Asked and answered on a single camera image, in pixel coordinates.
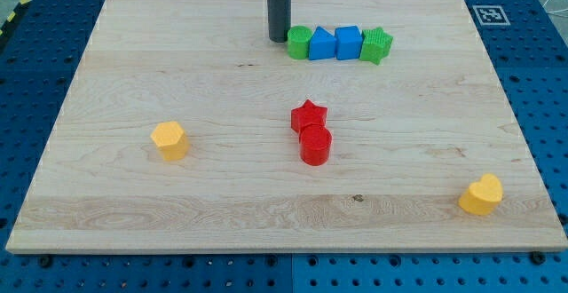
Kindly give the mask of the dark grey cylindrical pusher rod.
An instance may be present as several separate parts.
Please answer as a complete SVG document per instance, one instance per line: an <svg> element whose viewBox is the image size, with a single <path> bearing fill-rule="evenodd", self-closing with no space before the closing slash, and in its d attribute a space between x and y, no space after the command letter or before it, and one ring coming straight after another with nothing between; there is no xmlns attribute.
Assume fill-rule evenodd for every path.
<svg viewBox="0 0 568 293"><path fill-rule="evenodd" d="M275 43L288 40L291 21L291 0L267 0L269 38Z"/></svg>

